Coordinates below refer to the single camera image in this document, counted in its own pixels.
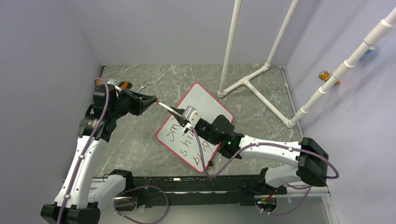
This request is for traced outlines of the red framed whiteboard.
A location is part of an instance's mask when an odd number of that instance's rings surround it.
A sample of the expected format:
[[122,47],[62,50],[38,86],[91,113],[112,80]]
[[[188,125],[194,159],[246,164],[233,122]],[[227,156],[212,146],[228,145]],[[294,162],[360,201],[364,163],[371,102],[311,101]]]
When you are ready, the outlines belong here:
[[211,124],[219,115],[224,115],[232,123],[234,116],[200,83],[194,83],[189,88],[176,108],[187,110],[181,113],[182,121],[187,121],[187,128],[179,124],[179,116],[170,115],[158,130],[156,138],[190,167],[203,173],[202,162],[205,162],[207,168],[219,144],[213,145],[200,137],[199,145],[194,132],[189,128],[194,127],[198,131],[199,119]]

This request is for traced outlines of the white marker pen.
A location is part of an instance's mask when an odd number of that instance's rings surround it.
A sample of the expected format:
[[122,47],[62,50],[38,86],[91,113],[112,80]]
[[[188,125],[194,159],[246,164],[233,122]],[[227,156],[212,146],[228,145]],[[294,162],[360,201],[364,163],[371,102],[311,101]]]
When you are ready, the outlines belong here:
[[163,108],[165,108],[166,110],[168,110],[168,111],[173,111],[172,107],[169,107],[168,105],[166,105],[166,104],[164,104],[164,103],[162,103],[162,102],[160,102],[160,101],[158,101],[157,103],[158,103],[160,106],[162,106]]

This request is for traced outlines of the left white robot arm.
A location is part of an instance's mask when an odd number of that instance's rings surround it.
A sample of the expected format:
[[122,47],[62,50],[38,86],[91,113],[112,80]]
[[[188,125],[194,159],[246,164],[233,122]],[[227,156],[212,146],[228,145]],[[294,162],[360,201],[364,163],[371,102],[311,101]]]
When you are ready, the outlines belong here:
[[101,211],[119,193],[134,190],[132,172],[116,169],[95,190],[91,183],[117,120],[127,114],[142,115],[155,96],[133,92],[122,86],[98,84],[93,102],[79,124],[77,147],[67,177],[52,204],[45,204],[41,217],[49,224],[97,224]]

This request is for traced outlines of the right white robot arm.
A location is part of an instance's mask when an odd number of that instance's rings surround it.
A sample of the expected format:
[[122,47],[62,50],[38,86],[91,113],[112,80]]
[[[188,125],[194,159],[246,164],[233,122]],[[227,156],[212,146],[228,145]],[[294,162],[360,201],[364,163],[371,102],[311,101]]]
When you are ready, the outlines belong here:
[[187,109],[171,107],[169,112],[184,132],[191,131],[205,141],[218,145],[218,152],[230,161],[258,158],[282,163],[280,167],[261,170],[257,187],[264,194],[299,181],[314,187],[326,186],[329,155],[312,138],[304,137],[300,142],[260,140],[236,133],[234,125],[223,114],[208,122],[202,118],[201,112],[191,106]]

